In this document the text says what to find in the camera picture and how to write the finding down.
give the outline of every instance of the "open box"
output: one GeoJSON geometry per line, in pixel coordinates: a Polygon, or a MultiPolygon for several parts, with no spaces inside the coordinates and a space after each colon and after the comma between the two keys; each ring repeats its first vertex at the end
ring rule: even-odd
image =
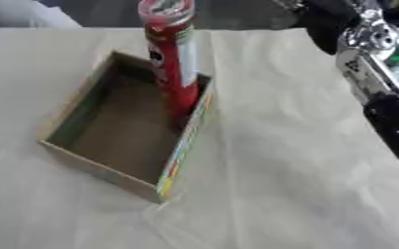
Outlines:
{"type": "Polygon", "coordinates": [[[79,168],[154,202],[165,201],[213,95],[201,97],[186,127],[170,127],[148,61],[111,53],[66,104],[40,142],[62,164],[79,168]]]}

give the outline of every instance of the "logo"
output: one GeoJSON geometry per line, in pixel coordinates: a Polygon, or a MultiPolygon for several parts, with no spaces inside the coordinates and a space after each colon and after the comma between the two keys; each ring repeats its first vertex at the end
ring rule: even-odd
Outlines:
{"type": "Polygon", "coordinates": [[[150,60],[153,66],[161,67],[164,64],[164,55],[156,45],[149,44],[150,60]]]}

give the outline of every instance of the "silver metal part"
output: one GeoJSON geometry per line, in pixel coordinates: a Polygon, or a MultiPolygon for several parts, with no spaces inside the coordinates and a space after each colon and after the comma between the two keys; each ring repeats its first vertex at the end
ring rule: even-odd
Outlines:
{"type": "Polygon", "coordinates": [[[361,21],[340,37],[337,65],[365,105],[378,94],[399,95],[399,31],[385,22],[380,9],[356,11],[361,21]]]}

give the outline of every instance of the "can label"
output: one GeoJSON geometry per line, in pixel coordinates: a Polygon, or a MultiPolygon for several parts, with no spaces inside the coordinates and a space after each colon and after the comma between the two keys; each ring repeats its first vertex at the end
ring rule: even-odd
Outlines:
{"type": "Polygon", "coordinates": [[[145,24],[151,62],[166,105],[175,119],[186,117],[198,101],[197,51],[190,19],[159,26],[145,24]]]}
{"type": "Polygon", "coordinates": [[[162,84],[172,82],[187,87],[195,82],[197,51],[193,31],[191,24],[147,28],[151,62],[162,84]]]}
{"type": "Polygon", "coordinates": [[[194,27],[177,34],[178,60],[180,63],[181,85],[186,87],[197,79],[197,50],[195,46],[194,27]]]}

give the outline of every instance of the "wrinkled paper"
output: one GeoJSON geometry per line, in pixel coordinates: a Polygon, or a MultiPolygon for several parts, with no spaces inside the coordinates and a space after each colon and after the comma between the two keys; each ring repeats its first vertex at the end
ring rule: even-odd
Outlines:
{"type": "Polygon", "coordinates": [[[149,203],[63,167],[41,125],[140,29],[0,30],[0,249],[399,248],[399,161],[303,30],[199,31],[216,81],[180,172],[149,203]]]}

